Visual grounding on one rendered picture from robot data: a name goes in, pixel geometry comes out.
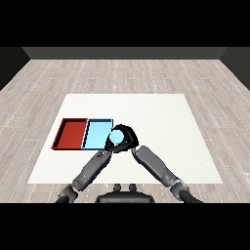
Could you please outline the light blue shallow open box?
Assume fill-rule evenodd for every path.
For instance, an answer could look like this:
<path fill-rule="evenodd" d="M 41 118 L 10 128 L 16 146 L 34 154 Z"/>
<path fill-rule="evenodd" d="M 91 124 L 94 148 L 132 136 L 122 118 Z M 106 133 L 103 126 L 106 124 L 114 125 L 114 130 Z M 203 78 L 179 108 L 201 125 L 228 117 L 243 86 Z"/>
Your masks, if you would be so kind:
<path fill-rule="evenodd" d="M 90 118 L 84 132 L 81 148 L 83 150 L 104 149 L 112 126 L 113 120 L 111 118 Z"/>

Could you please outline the small blue can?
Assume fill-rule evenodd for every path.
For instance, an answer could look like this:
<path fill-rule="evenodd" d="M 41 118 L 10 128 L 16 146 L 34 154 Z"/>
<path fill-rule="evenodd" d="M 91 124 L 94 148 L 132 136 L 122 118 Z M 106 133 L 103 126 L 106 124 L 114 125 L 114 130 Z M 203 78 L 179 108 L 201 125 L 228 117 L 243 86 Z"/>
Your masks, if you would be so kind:
<path fill-rule="evenodd" d="M 118 146 L 124 141 L 124 135 L 120 130 L 113 130 L 109 135 L 109 139 L 114 145 Z"/>

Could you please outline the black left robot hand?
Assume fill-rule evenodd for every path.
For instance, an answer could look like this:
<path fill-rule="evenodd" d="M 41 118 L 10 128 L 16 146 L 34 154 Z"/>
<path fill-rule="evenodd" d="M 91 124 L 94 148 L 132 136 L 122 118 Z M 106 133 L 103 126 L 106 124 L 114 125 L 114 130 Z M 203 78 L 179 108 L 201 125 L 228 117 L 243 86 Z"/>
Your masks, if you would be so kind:
<path fill-rule="evenodd" d="M 104 150 L 105 151 L 113 151 L 115 148 L 114 143 L 111 141 L 110 138 L 106 138 L 105 145 L 104 145 Z"/>

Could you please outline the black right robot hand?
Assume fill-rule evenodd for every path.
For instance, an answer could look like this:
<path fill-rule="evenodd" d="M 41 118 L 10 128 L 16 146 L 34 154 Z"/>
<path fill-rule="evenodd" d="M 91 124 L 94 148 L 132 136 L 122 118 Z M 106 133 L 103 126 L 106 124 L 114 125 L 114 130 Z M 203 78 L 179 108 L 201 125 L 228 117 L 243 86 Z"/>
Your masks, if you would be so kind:
<path fill-rule="evenodd" d="M 139 145 L 138 137 L 131 127 L 118 124 L 112 129 L 112 133 L 114 132 L 121 132 L 123 134 L 123 139 L 113 148 L 114 153 L 128 151 Z"/>

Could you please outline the red shallow open box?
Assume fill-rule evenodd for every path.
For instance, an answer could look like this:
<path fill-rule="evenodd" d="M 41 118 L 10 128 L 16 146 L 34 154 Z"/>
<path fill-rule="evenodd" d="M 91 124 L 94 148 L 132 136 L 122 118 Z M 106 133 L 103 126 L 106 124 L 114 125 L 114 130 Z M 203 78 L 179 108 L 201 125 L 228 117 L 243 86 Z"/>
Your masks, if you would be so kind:
<path fill-rule="evenodd" d="M 64 118 L 52 144 L 53 150 L 81 150 L 87 118 Z"/>

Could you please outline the dark grey robot body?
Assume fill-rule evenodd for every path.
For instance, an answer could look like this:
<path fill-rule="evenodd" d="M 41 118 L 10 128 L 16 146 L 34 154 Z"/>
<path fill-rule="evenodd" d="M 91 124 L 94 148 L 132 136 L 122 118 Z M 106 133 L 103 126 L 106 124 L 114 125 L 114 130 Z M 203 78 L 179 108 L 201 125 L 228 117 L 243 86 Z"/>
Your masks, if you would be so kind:
<path fill-rule="evenodd" d="M 151 195 L 137 191 L 135 184 L 129 185 L 128 191 L 122 191 L 120 184 L 113 186 L 113 191 L 99 195 L 96 203 L 154 203 Z"/>

